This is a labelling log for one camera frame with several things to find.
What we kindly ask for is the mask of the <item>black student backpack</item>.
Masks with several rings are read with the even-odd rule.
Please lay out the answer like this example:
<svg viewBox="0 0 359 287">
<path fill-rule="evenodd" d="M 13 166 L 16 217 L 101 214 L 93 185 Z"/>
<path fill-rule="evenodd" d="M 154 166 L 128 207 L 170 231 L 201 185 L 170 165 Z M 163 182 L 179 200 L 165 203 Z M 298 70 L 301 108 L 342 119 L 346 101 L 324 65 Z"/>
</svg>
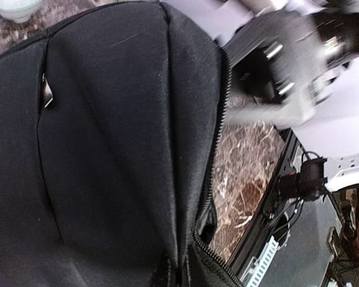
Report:
<svg viewBox="0 0 359 287">
<path fill-rule="evenodd" d="M 0 55 L 0 286 L 240 286 L 209 248 L 228 53 L 159 1 Z"/>
</svg>

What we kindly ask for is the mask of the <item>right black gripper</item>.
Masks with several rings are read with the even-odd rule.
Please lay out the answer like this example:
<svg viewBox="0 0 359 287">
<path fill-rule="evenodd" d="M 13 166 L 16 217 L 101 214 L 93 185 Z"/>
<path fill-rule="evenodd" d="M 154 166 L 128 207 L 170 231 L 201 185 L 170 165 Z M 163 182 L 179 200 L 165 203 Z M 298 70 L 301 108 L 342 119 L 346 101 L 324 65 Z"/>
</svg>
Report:
<svg viewBox="0 0 359 287">
<path fill-rule="evenodd" d="M 231 108 L 229 120 L 309 120 L 330 91 L 327 59 L 341 48 L 322 42 L 312 15 L 278 10 L 243 25 L 227 43 L 233 95 L 268 103 Z"/>
</svg>

